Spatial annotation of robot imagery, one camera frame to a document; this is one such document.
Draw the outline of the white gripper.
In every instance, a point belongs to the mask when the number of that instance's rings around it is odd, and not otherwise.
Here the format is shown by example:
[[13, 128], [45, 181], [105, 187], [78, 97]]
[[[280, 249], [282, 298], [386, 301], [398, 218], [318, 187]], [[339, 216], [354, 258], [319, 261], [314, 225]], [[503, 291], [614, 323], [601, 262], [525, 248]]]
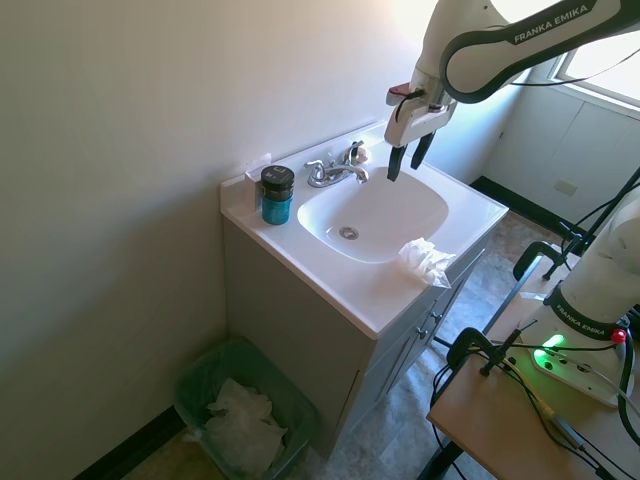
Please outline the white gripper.
[[389, 156], [387, 178], [391, 181], [398, 178], [407, 145], [420, 139], [411, 159], [411, 168], [417, 170], [432, 144], [433, 132], [444, 127], [452, 115], [452, 103], [436, 106], [416, 97], [398, 104], [384, 135], [385, 141], [393, 146]]

